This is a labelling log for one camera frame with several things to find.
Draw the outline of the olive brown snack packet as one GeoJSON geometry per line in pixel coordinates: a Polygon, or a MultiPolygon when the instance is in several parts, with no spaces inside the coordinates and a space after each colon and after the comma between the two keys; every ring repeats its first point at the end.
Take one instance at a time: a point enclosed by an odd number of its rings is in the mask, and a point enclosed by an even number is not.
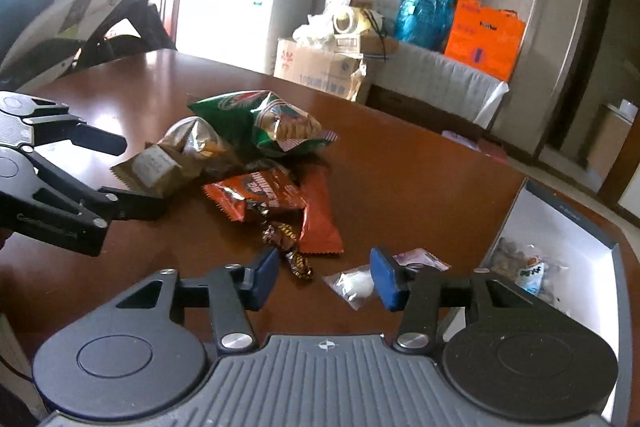
{"type": "Polygon", "coordinates": [[[152,144],[113,166],[111,172],[132,191],[167,198],[196,179],[202,166],[168,146],[152,144]]]}

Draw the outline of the small clear white candy bag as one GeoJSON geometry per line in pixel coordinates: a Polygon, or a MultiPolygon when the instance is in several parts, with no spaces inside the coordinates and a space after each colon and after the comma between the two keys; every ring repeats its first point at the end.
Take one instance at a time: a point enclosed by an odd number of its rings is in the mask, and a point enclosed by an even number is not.
{"type": "Polygon", "coordinates": [[[359,310],[374,295],[369,265],[327,275],[322,281],[353,310],[359,310]]]}

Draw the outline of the gold brown candy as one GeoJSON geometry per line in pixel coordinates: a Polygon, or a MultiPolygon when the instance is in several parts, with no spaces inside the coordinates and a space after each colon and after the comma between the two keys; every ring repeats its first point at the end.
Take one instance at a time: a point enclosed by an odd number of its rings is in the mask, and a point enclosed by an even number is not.
{"type": "Polygon", "coordinates": [[[300,281],[311,281],[314,276],[310,264],[298,249],[298,236],[292,227],[284,222],[271,221],[262,232],[265,244],[276,247],[288,269],[300,281]]]}

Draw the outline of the clear bag of nuts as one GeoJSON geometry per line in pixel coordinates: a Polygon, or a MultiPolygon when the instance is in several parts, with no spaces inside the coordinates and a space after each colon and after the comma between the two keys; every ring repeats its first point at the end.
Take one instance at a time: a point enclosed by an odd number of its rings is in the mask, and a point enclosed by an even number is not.
{"type": "Polygon", "coordinates": [[[506,277],[545,303],[559,308],[560,288],[568,266],[534,244],[520,244],[502,236],[491,253],[488,268],[506,277]]]}

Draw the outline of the small orange snack packet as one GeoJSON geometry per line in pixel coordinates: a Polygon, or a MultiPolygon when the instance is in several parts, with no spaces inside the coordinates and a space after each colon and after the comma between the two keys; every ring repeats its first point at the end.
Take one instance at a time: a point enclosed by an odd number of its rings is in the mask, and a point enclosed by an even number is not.
{"type": "Polygon", "coordinates": [[[205,184],[202,191],[229,220],[235,222],[306,208],[303,193],[282,168],[232,176],[205,184]]]}

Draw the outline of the clear bag of walnuts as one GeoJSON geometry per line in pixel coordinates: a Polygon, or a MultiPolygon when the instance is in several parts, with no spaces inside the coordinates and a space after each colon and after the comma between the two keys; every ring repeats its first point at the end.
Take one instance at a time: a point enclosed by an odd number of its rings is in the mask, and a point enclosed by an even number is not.
{"type": "Polygon", "coordinates": [[[175,153],[182,165],[199,173],[223,178],[242,168],[231,145],[198,116],[186,117],[173,124],[157,145],[175,153]]]}

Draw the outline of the long orange snack bar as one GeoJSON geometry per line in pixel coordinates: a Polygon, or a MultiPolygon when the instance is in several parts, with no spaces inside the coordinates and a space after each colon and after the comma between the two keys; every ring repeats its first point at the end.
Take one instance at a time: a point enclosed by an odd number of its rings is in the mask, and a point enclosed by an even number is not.
{"type": "Polygon", "coordinates": [[[317,164],[299,169],[299,190],[305,199],[304,219],[298,248],[306,256],[333,256],[344,253],[344,243],[334,222],[326,174],[317,164]]]}

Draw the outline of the black chair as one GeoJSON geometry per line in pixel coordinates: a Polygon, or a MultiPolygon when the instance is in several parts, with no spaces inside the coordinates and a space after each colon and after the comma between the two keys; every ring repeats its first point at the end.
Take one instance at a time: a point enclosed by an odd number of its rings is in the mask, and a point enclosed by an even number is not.
{"type": "Polygon", "coordinates": [[[83,70],[162,49],[175,50],[175,41],[168,35],[156,5],[141,0],[129,5],[118,20],[107,20],[93,33],[82,47],[74,69],[83,70]],[[109,36],[108,33],[120,22],[130,23],[134,34],[109,36]]]}

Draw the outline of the grey blue cardboard box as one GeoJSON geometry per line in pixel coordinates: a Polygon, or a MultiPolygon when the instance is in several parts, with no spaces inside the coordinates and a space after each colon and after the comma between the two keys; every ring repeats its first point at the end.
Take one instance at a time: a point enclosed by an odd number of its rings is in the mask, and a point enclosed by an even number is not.
{"type": "Polygon", "coordinates": [[[618,361],[602,416],[627,424],[631,405],[631,313],[620,244],[532,179],[518,190],[482,261],[602,337],[618,361]]]}

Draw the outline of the green chips bag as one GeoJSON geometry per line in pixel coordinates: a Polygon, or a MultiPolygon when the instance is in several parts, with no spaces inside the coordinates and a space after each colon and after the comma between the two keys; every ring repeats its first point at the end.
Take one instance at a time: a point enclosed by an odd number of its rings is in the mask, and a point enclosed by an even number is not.
{"type": "Polygon", "coordinates": [[[314,116],[269,90],[218,94],[188,107],[245,155],[305,155],[338,140],[338,135],[314,116]]]}

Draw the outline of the white small refrigerator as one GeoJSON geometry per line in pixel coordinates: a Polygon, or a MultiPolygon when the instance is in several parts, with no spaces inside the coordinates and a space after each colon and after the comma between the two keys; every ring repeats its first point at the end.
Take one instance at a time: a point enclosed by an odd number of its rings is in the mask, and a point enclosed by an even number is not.
{"type": "Polygon", "coordinates": [[[273,73],[278,41],[306,22],[312,0],[180,0],[177,50],[273,73]]]}

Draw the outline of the white cloth covered cabinet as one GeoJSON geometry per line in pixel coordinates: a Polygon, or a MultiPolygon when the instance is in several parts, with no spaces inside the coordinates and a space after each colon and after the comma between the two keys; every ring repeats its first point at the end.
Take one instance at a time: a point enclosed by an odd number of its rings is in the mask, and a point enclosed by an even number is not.
{"type": "Polygon", "coordinates": [[[476,141],[495,119],[509,85],[440,53],[402,42],[367,59],[367,106],[436,133],[476,141]]]}

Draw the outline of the small cardboard box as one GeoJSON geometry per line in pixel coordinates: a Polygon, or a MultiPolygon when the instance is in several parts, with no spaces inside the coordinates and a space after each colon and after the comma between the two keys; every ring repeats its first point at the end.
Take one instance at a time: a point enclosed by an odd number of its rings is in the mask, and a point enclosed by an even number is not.
{"type": "Polygon", "coordinates": [[[389,56],[399,49],[399,43],[392,37],[380,37],[375,32],[363,34],[336,34],[334,51],[344,54],[389,56]]]}

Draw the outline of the orange paper shopping bag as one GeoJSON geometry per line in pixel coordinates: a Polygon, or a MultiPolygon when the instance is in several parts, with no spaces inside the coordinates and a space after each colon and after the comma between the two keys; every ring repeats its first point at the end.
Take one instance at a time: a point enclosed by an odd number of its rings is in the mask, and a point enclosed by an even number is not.
{"type": "Polygon", "coordinates": [[[445,56],[503,82],[512,76],[526,23],[518,13],[458,0],[445,56]]]}

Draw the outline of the white plastic bags pile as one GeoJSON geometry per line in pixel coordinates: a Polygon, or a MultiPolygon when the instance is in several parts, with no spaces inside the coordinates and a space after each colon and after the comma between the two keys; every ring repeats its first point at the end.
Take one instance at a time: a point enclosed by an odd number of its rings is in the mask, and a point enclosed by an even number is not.
{"type": "Polygon", "coordinates": [[[293,31],[293,40],[298,46],[331,51],[335,42],[333,17],[351,4],[352,0],[326,0],[320,14],[308,15],[307,23],[293,31]]]}

